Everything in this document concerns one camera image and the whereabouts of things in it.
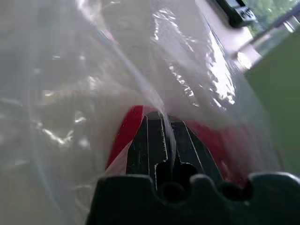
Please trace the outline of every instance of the window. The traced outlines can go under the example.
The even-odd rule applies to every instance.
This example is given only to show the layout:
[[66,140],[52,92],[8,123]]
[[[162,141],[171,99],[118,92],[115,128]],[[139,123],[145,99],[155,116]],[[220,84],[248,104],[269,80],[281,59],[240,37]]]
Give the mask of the window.
[[256,34],[268,29],[280,16],[300,3],[300,0],[243,0],[256,15],[257,22],[249,26],[254,37]]

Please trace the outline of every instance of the plastic bag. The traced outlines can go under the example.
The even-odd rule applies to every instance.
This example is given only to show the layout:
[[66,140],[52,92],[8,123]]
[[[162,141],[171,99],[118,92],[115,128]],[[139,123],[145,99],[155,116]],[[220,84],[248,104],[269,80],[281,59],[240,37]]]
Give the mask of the plastic bag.
[[[136,105],[143,106],[139,120],[155,109],[185,121],[218,152],[227,180],[235,181],[232,171],[282,170],[260,103],[193,0],[4,4],[1,189],[22,183],[28,195],[19,217],[7,216],[15,205],[1,210],[6,224],[40,224],[35,210],[43,224],[83,224],[105,165],[107,173],[126,165],[130,141],[107,160]],[[32,186],[38,191],[28,193]],[[11,201],[15,191],[1,199]]]

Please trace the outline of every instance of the black device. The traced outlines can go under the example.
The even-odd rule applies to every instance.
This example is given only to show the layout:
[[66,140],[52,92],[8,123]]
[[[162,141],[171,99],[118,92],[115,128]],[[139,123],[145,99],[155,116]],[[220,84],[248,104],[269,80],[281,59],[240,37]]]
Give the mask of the black device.
[[124,176],[97,183],[87,225],[298,224],[300,180],[253,174],[244,188],[223,181],[209,150],[184,122],[170,117],[175,162],[162,117],[144,117]]
[[234,28],[248,26],[256,20],[256,16],[242,0],[216,0],[229,18]]

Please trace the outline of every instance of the black plastic object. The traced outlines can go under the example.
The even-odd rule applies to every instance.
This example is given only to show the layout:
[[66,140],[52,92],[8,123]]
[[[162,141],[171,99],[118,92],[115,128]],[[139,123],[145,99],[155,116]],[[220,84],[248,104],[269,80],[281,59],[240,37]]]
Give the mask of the black plastic object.
[[182,122],[169,116],[176,140],[175,164],[171,165],[171,146],[165,123],[157,112],[144,117],[127,156],[126,174],[144,174],[152,178],[158,188],[174,181],[185,189],[189,178],[197,173],[208,175],[217,185],[223,179],[210,151]]
[[205,175],[190,190],[168,183],[162,194],[145,175],[99,180],[87,225],[293,225],[299,223],[300,180],[290,174],[252,175],[245,189],[219,189]]
[[229,18],[229,24],[234,28],[250,25],[256,16],[242,0],[216,0]]
[[161,116],[148,114],[128,150],[128,175],[98,181],[87,225],[299,223],[298,178],[251,175],[245,188],[223,182],[209,150],[182,121],[169,119],[176,155]]

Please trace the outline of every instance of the red object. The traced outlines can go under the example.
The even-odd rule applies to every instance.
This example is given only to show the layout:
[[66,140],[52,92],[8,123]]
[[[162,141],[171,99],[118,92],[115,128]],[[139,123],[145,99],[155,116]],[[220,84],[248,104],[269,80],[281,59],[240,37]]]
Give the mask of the red object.
[[[127,112],[113,143],[112,151],[105,167],[106,169],[125,146],[133,140],[143,120],[143,108],[142,105],[137,105]],[[241,143],[244,143],[244,140],[241,140],[241,137],[238,134],[241,133],[241,129],[243,129],[242,132],[245,132],[244,127],[212,130],[194,121],[188,121],[186,122],[186,125],[210,150],[224,180],[230,180],[239,184],[245,183],[247,174],[250,172],[250,166],[244,164],[243,168],[241,168],[231,157],[234,152],[229,152],[243,150],[243,146],[245,145]]]

